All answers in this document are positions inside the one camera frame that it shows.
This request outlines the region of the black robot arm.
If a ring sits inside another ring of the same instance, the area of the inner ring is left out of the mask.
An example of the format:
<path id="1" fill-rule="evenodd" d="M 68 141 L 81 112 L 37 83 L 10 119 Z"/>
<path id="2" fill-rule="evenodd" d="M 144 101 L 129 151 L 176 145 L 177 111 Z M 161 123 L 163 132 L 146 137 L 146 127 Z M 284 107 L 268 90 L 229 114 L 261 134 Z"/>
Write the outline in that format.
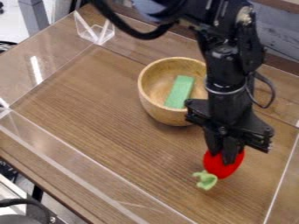
<path id="1" fill-rule="evenodd" d="M 237 160 L 247 146 L 268 152 L 273 128 L 257 118 L 252 107 L 255 81 L 268 82 L 257 72 L 265 48 L 257 36 L 257 19 L 248 0 L 132 0 L 145 19 L 157 24 L 140 32 L 120 18 L 108 0 L 92 5 L 121 32 L 150 40 L 160 38 L 176 24 L 187 26 L 196 37 L 207 67 L 207 99 L 187 99 L 185 120 L 203 128 L 208 152 L 224 165 Z"/>

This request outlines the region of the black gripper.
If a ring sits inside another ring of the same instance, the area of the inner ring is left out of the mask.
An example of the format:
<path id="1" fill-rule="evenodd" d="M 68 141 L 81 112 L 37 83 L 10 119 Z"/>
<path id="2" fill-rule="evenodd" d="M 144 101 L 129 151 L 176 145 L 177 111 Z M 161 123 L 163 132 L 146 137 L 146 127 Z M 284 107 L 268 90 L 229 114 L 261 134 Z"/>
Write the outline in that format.
<path id="1" fill-rule="evenodd" d="M 185 120 L 201 126 L 205 144 L 212 156 L 221 150 L 224 165 L 236 162 L 245 146 L 269 152 L 273 128 L 257 117 L 247 92 L 208 94 L 205 100 L 187 99 Z"/>

